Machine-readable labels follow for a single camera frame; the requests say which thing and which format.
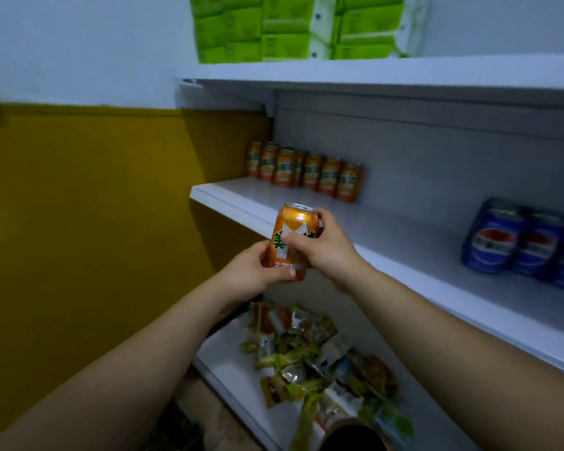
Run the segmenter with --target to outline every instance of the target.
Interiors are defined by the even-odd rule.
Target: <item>shelf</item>
[[[376,269],[466,322],[564,370],[564,290],[511,272],[488,276],[464,267],[459,262],[463,235],[375,207],[249,178],[197,185],[191,198],[268,239],[285,203],[329,209]]]
[[[273,369],[255,371],[255,355],[239,351],[239,345],[249,335],[248,318],[245,313],[211,335],[196,353],[193,364],[268,451],[287,450],[295,435],[301,404],[284,402],[266,408],[259,380],[273,375]],[[313,430],[311,449],[315,451],[323,430],[316,424]]]
[[[564,90],[564,54],[188,65],[182,74],[182,79],[200,82],[272,88],[418,85]]]

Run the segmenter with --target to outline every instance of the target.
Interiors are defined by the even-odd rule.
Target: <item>yellow wall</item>
[[[240,176],[269,131],[255,113],[0,106],[0,430],[259,239],[188,196]]]

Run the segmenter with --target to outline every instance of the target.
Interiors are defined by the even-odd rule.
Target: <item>orange soda can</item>
[[[295,184],[296,150],[283,147],[278,150],[274,169],[274,185],[293,186]]]
[[[282,242],[282,233],[290,232],[316,238],[321,232],[317,212],[306,205],[285,204],[278,212],[274,234],[264,259],[266,267],[292,266],[296,271],[296,281],[302,281],[309,261],[304,253]]]
[[[310,153],[305,158],[302,187],[310,190],[317,189],[317,182],[322,171],[322,156]]]
[[[278,153],[278,145],[276,143],[267,143],[261,149],[261,161],[259,163],[259,180],[271,182],[274,178],[274,168],[276,166],[276,155]]]
[[[256,177],[259,175],[259,160],[261,159],[262,147],[263,143],[259,141],[251,141],[247,144],[247,155],[245,156],[245,175],[247,177]]]
[[[345,163],[340,168],[336,198],[341,201],[353,203],[357,199],[361,187],[361,174],[363,166],[358,163]]]
[[[296,163],[295,163],[295,185],[301,184],[301,179],[303,178],[303,164],[305,163],[305,157],[307,152],[297,152],[296,153]]]
[[[340,158],[326,158],[322,165],[322,177],[317,185],[317,191],[322,195],[335,196],[340,175],[340,166],[343,161]]]

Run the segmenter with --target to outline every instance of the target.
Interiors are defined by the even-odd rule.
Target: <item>pile of snacks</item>
[[[393,403],[393,372],[354,348],[328,315],[269,302],[252,303],[250,313],[251,336],[240,349],[255,353],[256,370],[275,371],[260,381],[265,404],[303,402],[291,451],[308,451],[314,422],[327,431],[349,417],[366,422],[395,447],[412,441],[413,427]]]
[[[265,145],[253,141],[247,145],[246,175],[276,186],[301,186],[341,201],[354,202],[361,187],[363,166],[340,158]]]

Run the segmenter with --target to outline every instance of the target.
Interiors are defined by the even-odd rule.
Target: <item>can row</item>
[[[347,202],[357,199],[363,167],[340,158],[253,141],[247,145],[246,175],[282,187],[301,186]]]
[[[564,216],[488,199],[464,241],[462,262],[486,273],[511,269],[564,288]]]

